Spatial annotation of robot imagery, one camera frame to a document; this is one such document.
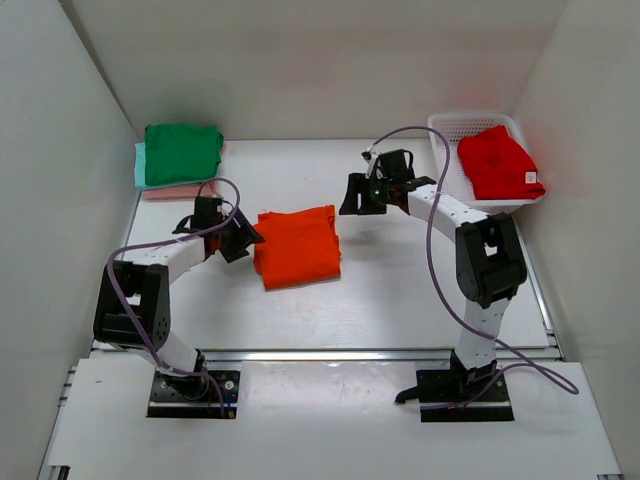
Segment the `white plastic basket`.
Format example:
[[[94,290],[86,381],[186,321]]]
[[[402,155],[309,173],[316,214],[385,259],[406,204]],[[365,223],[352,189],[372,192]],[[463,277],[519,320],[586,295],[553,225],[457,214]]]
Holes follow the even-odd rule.
[[[539,202],[537,198],[478,199],[471,179],[467,176],[458,155],[458,146],[462,139],[480,134],[493,127],[503,127],[508,135],[527,153],[530,152],[523,131],[515,120],[507,114],[497,112],[466,111],[458,113],[439,113],[431,115],[427,125],[440,132],[447,140],[450,149],[450,161],[443,192],[477,210],[490,214],[512,213],[524,205]]]

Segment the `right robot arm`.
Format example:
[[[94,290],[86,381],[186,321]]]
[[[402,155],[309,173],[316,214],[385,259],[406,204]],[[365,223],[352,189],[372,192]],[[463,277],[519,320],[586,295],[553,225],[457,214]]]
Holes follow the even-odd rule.
[[[507,214],[476,210],[443,193],[436,180],[415,175],[408,150],[367,150],[362,157],[367,169],[349,175],[341,215],[381,215],[396,206],[454,245],[455,278],[466,304],[450,367],[434,388],[471,400],[497,375],[502,320],[527,277],[514,222]]]

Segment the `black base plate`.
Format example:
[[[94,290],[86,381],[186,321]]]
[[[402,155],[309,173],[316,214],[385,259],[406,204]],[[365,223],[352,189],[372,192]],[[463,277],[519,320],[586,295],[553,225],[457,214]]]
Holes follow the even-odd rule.
[[[515,420],[506,381],[463,387],[451,370],[417,370],[416,385],[399,392],[394,403],[417,401],[422,423],[485,423]]]
[[[161,419],[218,419],[233,420],[238,416],[241,383],[240,363],[212,363],[208,378],[169,377],[155,372],[151,383],[147,417]]]

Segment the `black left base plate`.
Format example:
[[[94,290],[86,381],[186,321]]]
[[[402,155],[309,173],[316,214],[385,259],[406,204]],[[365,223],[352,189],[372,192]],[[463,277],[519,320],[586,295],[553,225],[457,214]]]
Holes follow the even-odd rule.
[[[208,378],[169,377],[155,372],[151,383],[147,417],[161,419],[218,419],[233,420],[238,416],[241,383],[240,363],[212,363]]]

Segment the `red t shirt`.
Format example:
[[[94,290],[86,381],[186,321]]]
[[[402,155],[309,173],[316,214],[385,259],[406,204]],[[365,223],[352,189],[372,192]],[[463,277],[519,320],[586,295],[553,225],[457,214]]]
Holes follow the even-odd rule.
[[[533,159],[503,127],[462,139],[458,155],[478,199],[535,199],[546,193]]]

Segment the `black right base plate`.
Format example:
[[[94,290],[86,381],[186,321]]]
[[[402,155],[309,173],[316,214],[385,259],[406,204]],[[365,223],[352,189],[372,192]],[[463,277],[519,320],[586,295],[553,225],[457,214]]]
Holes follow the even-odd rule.
[[[506,381],[463,387],[451,370],[417,370],[416,385],[399,392],[394,403],[417,401],[422,423],[485,423],[515,420]]]

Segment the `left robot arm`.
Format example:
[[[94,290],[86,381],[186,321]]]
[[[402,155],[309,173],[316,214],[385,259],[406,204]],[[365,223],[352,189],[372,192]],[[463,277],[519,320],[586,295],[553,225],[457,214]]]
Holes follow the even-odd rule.
[[[265,242],[239,207],[226,212],[226,203],[216,196],[198,197],[193,213],[177,223],[172,240],[144,246],[139,262],[109,260],[97,300],[94,339],[145,358],[188,401],[221,387],[205,369],[201,351],[172,331],[170,286],[215,253],[232,263]]]

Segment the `green folded t shirt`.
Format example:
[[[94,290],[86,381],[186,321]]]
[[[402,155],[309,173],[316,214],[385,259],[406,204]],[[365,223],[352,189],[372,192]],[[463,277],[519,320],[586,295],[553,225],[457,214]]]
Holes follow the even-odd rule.
[[[224,136],[215,126],[147,125],[144,182],[149,188],[201,182],[217,175]]]

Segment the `orange t shirt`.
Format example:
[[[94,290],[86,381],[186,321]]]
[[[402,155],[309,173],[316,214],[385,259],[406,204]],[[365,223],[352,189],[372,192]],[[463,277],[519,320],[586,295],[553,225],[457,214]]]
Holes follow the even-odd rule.
[[[277,290],[341,276],[341,251],[333,205],[258,215],[255,230],[264,241],[255,246],[254,268],[264,288]]]

